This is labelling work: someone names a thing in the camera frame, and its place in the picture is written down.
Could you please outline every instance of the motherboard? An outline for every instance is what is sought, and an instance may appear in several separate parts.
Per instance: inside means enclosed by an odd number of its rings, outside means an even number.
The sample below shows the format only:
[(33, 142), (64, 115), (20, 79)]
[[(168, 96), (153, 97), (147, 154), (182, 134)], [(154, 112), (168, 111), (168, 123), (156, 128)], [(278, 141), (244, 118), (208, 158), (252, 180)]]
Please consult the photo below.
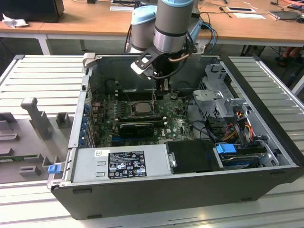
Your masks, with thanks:
[(98, 147), (164, 144), (195, 139), (185, 117), (186, 99), (176, 94), (134, 100), (125, 94), (101, 95), (92, 103)]

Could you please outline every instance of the blue latch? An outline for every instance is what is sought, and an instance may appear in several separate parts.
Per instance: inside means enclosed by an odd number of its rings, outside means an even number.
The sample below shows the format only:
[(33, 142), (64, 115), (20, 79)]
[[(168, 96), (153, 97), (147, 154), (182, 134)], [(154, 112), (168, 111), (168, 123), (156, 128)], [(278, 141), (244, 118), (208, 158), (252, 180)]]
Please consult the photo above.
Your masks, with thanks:
[(48, 174), (59, 174), (61, 165), (50, 165), (47, 169)]
[(219, 154), (221, 153), (236, 153), (237, 150), (233, 144), (220, 144), (216, 147)]

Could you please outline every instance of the paper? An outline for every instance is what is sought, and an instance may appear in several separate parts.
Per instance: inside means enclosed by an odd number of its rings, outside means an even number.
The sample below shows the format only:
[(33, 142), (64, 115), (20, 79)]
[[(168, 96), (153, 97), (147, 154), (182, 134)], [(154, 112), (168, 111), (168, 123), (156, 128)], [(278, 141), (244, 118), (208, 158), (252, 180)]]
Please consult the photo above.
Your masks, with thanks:
[(260, 14), (233, 13), (237, 18), (266, 19)]
[(2, 22), (11, 28), (29, 25), (26, 23), (26, 21), (24, 19), (12, 19), (12, 18), (5, 16), (4, 14), (2, 14), (2, 15), (3, 15)]

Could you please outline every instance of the sticker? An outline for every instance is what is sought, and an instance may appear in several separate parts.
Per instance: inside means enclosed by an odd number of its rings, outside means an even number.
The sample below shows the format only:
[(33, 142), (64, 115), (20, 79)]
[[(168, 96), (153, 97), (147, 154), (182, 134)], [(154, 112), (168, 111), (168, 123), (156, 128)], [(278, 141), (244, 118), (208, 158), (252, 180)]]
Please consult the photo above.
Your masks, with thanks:
[(96, 150), (95, 157), (108, 156), (110, 150)]
[(143, 151), (117, 153), (108, 152), (108, 156), (108, 178), (120, 179), (147, 176), (147, 169)]

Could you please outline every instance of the metal bracket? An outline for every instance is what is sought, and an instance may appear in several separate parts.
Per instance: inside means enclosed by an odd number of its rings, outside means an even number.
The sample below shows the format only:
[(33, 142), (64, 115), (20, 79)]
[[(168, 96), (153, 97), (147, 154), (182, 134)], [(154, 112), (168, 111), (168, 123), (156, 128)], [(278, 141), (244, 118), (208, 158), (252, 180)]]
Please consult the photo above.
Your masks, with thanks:
[(101, 56), (96, 56), (96, 53), (85, 53), (82, 59), (82, 64), (84, 65), (84, 68), (87, 69), (95, 64), (95, 60), (101, 58)]

